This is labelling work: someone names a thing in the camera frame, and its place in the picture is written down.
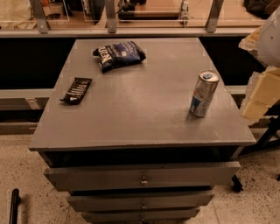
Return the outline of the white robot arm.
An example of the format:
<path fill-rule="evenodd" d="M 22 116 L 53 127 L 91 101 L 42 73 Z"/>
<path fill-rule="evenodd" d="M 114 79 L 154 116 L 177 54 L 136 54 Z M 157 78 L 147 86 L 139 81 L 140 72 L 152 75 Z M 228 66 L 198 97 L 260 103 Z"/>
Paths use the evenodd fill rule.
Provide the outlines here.
<path fill-rule="evenodd" d="M 256 122 L 280 101 L 280 6 L 239 47 L 264 66 L 252 73 L 241 103 L 241 117 Z"/>

